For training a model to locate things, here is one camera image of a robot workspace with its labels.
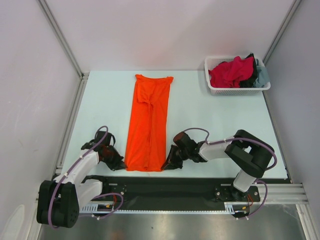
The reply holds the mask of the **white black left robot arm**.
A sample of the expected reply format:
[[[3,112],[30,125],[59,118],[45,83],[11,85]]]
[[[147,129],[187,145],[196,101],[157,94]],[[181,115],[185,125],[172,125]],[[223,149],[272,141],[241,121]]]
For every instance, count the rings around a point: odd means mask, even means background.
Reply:
[[[93,213],[97,220],[119,210],[125,199],[124,193],[112,192],[106,180],[89,176],[99,163],[111,170],[125,169],[123,157],[115,149],[116,138],[112,133],[98,130],[92,140],[80,149],[78,159],[65,172],[52,180],[44,180],[38,192],[36,221],[52,228],[72,228],[82,208],[92,200],[109,200],[102,209],[106,214]]]

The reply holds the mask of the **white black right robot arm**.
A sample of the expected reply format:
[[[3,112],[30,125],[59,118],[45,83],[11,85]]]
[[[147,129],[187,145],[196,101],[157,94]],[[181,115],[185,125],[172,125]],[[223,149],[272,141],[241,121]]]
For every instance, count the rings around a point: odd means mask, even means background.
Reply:
[[[162,170],[183,167],[183,162],[206,163],[217,159],[230,159],[239,168],[230,186],[218,186],[214,195],[218,202],[242,202],[248,199],[249,189],[264,173],[278,162],[274,149],[251,133],[240,129],[235,135],[218,141],[208,141],[210,133],[199,127],[187,128],[174,138]]]

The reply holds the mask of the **orange t-shirt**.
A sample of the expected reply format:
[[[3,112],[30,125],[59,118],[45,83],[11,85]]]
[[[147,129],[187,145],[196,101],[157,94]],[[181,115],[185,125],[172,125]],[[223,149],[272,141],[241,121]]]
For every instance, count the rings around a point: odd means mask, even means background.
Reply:
[[[135,75],[124,163],[127,171],[160,172],[166,161],[167,116],[174,78]]]

